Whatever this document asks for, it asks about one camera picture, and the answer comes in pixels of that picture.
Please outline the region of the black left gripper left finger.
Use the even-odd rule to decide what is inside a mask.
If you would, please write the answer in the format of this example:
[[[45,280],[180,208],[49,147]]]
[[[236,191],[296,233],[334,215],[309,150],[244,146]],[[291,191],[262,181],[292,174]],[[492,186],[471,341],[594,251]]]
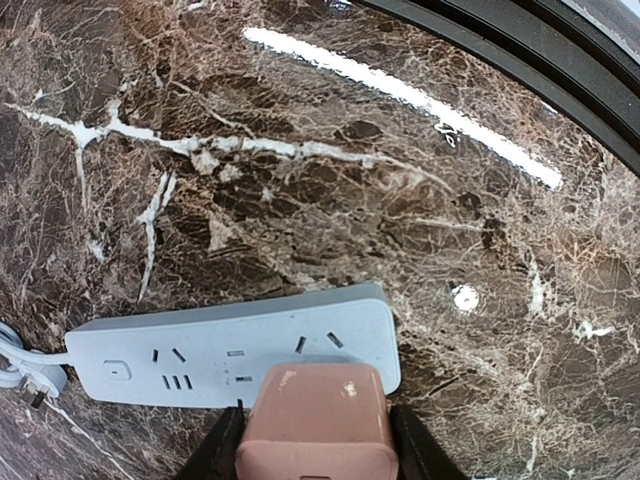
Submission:
[[[246,428],[241,400],[227,407],[175,480],[237,480],[236,451]]]

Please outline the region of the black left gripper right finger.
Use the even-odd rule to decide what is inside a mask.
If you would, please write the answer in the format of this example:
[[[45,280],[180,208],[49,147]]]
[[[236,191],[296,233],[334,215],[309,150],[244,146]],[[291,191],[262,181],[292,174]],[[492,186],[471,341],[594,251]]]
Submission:
[[[410,406],[393,405],[389,416],[399,460],[399,479],[468,479]]]

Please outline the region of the small pink cube adapter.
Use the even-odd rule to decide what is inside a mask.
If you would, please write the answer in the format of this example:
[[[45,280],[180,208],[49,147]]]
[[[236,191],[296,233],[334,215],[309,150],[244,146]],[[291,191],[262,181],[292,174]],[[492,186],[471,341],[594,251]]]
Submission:
[[[272,367],[238,445],[240,479],[395,479],[378,371],[358,363]]]

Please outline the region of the blue small power strip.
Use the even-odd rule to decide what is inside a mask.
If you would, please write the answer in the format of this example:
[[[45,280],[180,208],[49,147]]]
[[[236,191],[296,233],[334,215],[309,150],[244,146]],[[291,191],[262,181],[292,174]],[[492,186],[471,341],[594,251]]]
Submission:
[[[159,407],[250,407],[269,369],[364,363],[384,391],[401,383],[396,329],[380,285],[92,320],[66,333],[94,400]]]

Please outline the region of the black front table rail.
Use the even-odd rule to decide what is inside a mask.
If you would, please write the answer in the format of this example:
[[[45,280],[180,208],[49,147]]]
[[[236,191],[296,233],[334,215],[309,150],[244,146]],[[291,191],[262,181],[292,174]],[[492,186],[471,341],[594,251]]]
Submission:
[[[562,1],[371,1],[539,95],[639,171],[639,63]]]

